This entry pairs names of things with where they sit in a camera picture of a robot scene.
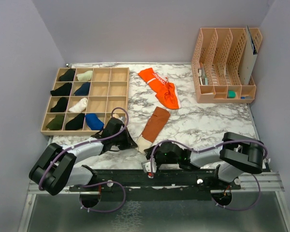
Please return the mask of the rust brown underwear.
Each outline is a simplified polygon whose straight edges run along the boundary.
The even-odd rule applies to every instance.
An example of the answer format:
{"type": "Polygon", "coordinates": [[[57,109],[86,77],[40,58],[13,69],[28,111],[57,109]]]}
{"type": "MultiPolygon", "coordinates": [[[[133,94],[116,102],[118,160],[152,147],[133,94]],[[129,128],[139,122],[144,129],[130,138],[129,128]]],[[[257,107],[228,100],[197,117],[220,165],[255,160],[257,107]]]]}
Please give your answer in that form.
{"type": "Polygon", "coordinates": [[[137,140],[138,151],[145,155],[145,150],[150,148],[159,135],[160,131],[166,125],[170,117],[170,113],[160,107],[156,107],[152,116],[137,140]]]}

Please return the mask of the bright orange underwear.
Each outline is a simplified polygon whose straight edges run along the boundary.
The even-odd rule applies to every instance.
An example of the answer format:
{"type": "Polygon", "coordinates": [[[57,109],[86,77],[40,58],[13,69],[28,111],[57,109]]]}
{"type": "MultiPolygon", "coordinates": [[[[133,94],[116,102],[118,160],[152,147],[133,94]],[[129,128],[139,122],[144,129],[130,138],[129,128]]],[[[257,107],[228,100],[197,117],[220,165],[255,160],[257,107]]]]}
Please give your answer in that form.
{"type": "Polygon", "coordinates": [[[138,75],[156,93],[156,98],[164,107],[172,110],[181,108],[176,85],[169,82],[167,77],[163,77],[152,68],[142,70],[138,75]]]}

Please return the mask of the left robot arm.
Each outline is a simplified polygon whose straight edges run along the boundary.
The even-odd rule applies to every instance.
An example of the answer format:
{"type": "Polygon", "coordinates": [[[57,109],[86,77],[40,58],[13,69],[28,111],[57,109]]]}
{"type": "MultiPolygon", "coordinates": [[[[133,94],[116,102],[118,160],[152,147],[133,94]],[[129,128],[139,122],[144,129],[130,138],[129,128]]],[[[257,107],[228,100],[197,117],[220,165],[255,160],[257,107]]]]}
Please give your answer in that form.
{"type": "Polygon", "coordinates": [[[111,151],[116,146],[119,151],[137,148],[138,145],[118,118],[111,118],[102,131],[71,146],[51,143],[41,154],[29,173],[39,190],[57,195],[66,186],[81,185],[85,190],[93,190],[97,185],[94,171],[89,167],[76,168],[74,165],[93,156],[111,151]]]}

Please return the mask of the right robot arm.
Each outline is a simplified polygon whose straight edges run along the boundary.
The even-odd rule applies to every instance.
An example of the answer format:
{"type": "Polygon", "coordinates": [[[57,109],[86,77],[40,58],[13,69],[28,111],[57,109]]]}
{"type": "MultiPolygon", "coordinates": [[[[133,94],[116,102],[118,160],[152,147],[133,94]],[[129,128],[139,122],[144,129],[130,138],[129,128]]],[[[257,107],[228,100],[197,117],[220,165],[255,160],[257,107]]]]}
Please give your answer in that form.
{"type": "Polygon", "coordinates": [[[226,132],[221,143],[210,147],[196,149],[175,140],[164,140],[146,149],[145,154],[147,160],[142,162],[142,168],[150,178],[163,164],[177,164],[180,169],[191,171],[223,161],[212,177],[213,185],[223,189],[243,173],[262,173],[268,149],[259,140],[226,132]]]}

